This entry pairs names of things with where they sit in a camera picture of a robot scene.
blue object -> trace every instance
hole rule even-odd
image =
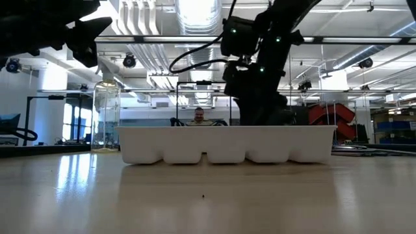
[[[16,129],[19,126],[20,114],[0,115],[0,127]],[[7,132],[1,132],[0,135],[10,135]]]
[[[393,122],[380,122],[377,123],[377,131],[383,130],[410,130],[409,121],[393,121]]]

person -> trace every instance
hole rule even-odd
[[[195,109],[195,115],[194,119],[187,122],[188,126],[210,126],[213,124],[210,120],[205,120],[204,117],[204,111],[201,107],[198,107]]]

monitor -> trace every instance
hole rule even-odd
[[[19,125],[20,114],[0,115],[0,135],[10,135],[9,132],[2,131],[2,128],[15,129]]]

red object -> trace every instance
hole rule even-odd
[[[353,140],[356,136],[356,130],[349,126],[348,124],[354,119],[354,112],[352,112],[348,107],[340,103],[335,104],[335,113],[337,120],[337,136],[342,140]],[[320,105],[315,105],[309,110],[309,124],[310,125],[326,125],[334,124],[334,107],[333,105],[328,105],[328,112],[326,111],[326,106],[322,107]]]

black cable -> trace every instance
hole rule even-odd
[[[223,35],[223,33],[221,33],[221,34],[220,34],[217,38],[215,38],[212,42],[209,42],[208,44],[205,44],[205,45],[200,46],[200,47],[198,47],[198,48],[191,49],[190,51],[187,51],[187,52],[183,53],[182,55],[178,56],[177,58],[175,58],[175,60],[174,60],[174,61],[170,64],[170,66],[169,66],[169,72],[170,72],[170,73],[172,73],[172,74],[177,74],[177,73],[181,73],[181,72],[184,72],[184,71],[188,71],[188,70],[190,70],[190,69],[192,69],[192,68],[195,68],[195,65],[198,65],[198,64],[195,64],[195,65],[190,66],[190,67],[192,67],[192,68],[187,67],[187,68],[183,68],[183,69],[180,69],[180,70],[173,70],[174,65],[175,65],[175,64],[176,64],[179,60],[181,60],[183,57],[185,57],[185,56],[187,56],[187,55],[189,55],[189,54],[191,54],[191,53],[198,52],[198,51],[200,51],[201,49],[205,49],[205,48],[207,48],[207,47],[209,47],[209,46],[213,45],[215,42],[219,41],[219,40],[222,38],[222,35]]]
[[[200,63],[194,64],[194,65],[191,65],[191,66],[189,66],[187,68],[183,68],[183,69],[180,69],[180,70],[176,70],[175,72],[176,73],[182,73],[182,72],[186,72],[186,71],[192,70],[194,68],[197,68],[197,67],[200,67],[200,66],[203,66],[203,65],[207,65],[207,64],[212,64],[212,63],[215,63],[215,62],[227,63],[228,60],[221,59],[221,58],[219,58],[219,59],[213,59],[213,60],[208,60],[208,61],[205,61],[205,62],[200,62]]]
[[[31,134],[33,137],[20,134],[18,133],[18,131],[23,131],[25,133]],[[14,135],[15,137],[21,138],[23,140],[33,141],[38,139],[38,135],[34,131],[29,129],[22,129],[19,127],[0,127],[0,132],[8,133],[9,135]]]
[[[229,13],[228,13],[228,19],[233,15],[233,11],[234,11],[234,7],[235,7],[236,2],[237,2],[237,0],[233,0],[233,3],[231,4],[231,8],[229,9]]]
[[[228,18],[227,19],[229,19],[232,16],[233,11],[234,11],[234,6],[235,6],[235,3],[236,2],[237,2],[237,0],[233,0],[233,3],[231,4],[231,8],[229,10],[229,14],[228,14]],[[169,72],[172,73],[172,74],[178,74],[178,73],[182,73],[182,72],[185,72],[185,71],[189,71],[189,70],[191,70],[193,68],[197,68],[198,66],[203,66],[203,65],[206,65],[206,64],[214,63],[213,61],[215,61],[215,60],[216,60],[216,62],[223,62],[224,59],[223,60],[214,59],[214,60],[210,60],[210,61],[206,61],[206,62],[200,62],[198,64],[194,64],[192,66],[189,66],[187,68],[183,68],[183,69],[180,69],[180,70],[173,70],[175,64],[179,60],[181,60],[182,58],[184,58],[187,55],[190,55],[191,53],[195,53],[195,52],[198,52],[198,51],[200,51],[202,49],[208,48],[209,46],[211,46],[214,43],[218,42],[222,38],[223,35],[224,35],[224,33],[221,32],[221,34],[219,36],[217,36],[212,42],[209,42],[209,43],[207,43],[207,44],[205,44],[203,46],[200,46],[198,48],[191,49],[190,51],[187,51],[187,52],[183,53],[182,55],[178,56],[177,58],[175,58],[174,61],[169,65]]]

